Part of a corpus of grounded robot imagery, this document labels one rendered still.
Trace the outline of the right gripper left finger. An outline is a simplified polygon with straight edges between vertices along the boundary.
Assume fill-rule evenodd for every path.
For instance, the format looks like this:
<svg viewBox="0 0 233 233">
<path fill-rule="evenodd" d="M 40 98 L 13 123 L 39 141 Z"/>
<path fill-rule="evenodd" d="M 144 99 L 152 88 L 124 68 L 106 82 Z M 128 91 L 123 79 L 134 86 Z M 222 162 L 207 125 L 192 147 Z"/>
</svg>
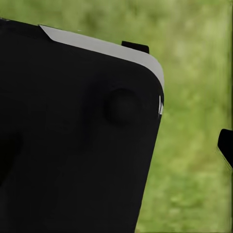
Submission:
<svg viewBox="0 0 233 233">
<path fill-rule="evenodd" d="M 25 148 L 21 129 L 0 134 L 0 187 Z"/>
</svg>

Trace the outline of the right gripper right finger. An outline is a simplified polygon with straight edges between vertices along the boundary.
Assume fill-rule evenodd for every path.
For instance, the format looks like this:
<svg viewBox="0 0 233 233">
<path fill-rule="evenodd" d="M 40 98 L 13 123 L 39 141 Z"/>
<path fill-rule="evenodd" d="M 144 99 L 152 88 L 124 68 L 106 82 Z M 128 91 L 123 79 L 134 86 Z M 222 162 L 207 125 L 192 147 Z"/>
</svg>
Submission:
<svg viewBox="0 0 233 233">
<path fill-rule="evenodd" d="M 217 146 L 233 168 L 233 131 L 222 129 Z"/>
</svg>

